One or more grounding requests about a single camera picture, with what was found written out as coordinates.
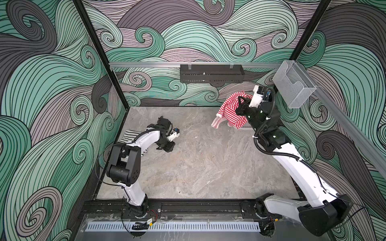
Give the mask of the black white striped tank top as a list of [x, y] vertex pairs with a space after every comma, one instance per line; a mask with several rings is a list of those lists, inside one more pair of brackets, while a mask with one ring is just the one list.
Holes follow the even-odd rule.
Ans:
[[119, 140], [120, 143], [132, 143], [133, 140], [140, 134], [138, 131], [133, 131], [133, 130], [127, 130], [122, 138]]

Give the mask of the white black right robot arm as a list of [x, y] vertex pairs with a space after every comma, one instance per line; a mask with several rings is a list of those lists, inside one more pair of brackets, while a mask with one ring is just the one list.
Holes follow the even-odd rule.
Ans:
[[342, 223], [352, 209], [352, 199], [338, 193], [308, 164], [295, 145], [276, 125], [280, 112], [274, 100], [256, 106], [243, 96], [237, 98], [236, 114], [243, 116], [255, 131], [253, 142], [263, 154], [273, 156], [297, 183], [305, 200], [281, 198], [274, 194], [262, 197], [262, 210], [300, 222], [311, 234], [320, 237]]

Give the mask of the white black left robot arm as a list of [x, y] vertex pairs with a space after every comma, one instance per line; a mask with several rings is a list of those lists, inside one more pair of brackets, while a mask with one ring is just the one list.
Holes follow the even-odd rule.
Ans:
[[127, 130], [123, 138], [112, 147], [106, 175], [123, 189], [128, 206], [137, 212], [145, 213], [148, 209], [147, 195], [139, 184], [141, 157], [149, 147], [157, 145], [157, 150], [172, 152], [180, 130], [163, 116], [156, 124], [150, 124], [146, 130], [137, 132]]

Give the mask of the red white striped tank top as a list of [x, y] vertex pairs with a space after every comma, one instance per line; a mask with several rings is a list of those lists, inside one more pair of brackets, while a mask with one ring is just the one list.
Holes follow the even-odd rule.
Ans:
[[221, 105], [219, 111], [216, 113], [216, 118], [213, 120], [211, 126], [218, 128], [221, 122], [227, 121], [228, 126], [239, 129], [247, 123], [247, 119], [244, 116], [236, 114], [236, 109], [239, 107], [238, 97], [242, 96], [248, 99], [252, 99], [252, 95], [243, 91], [233, 93], [230, 95]]

